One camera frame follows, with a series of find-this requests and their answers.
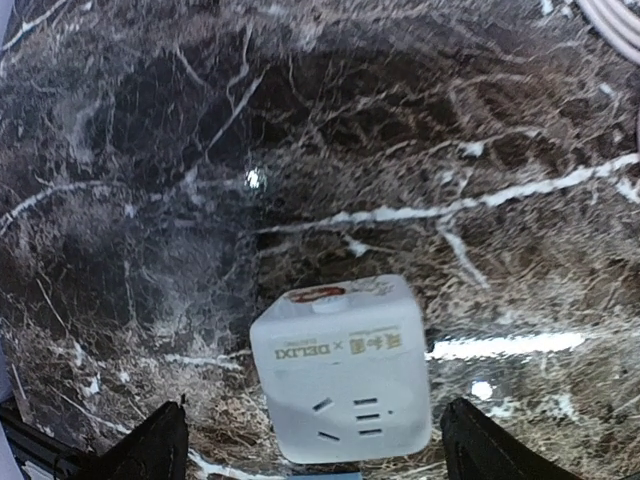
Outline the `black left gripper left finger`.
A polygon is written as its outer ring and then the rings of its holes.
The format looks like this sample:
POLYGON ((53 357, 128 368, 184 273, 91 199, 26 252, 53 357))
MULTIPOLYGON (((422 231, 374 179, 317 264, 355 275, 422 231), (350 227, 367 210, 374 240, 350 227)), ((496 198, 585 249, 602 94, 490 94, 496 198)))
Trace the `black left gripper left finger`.
POLYGON ((184 480, 188 457, 184 407, 167 401, 75 479, 184 480))

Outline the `white cube socket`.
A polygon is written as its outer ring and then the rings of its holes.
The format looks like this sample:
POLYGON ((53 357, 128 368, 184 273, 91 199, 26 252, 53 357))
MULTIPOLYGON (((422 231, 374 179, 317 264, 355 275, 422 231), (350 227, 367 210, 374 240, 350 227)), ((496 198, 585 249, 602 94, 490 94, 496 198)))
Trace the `white cube socket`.
POLYGON ((428 445, 422 311, 402 276, 289 291, 253 322, 250 344, 287 460, 366 461, 428 445))

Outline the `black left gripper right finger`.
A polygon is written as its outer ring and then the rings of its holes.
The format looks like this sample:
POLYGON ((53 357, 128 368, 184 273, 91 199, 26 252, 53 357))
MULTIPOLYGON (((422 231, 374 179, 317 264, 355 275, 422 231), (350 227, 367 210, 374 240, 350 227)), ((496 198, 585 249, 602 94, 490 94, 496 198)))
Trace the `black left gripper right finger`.
POLYGON ((450 479, 553 480, 577 476, 527 448, 464 398, 441 416, 442 443, 450 479))

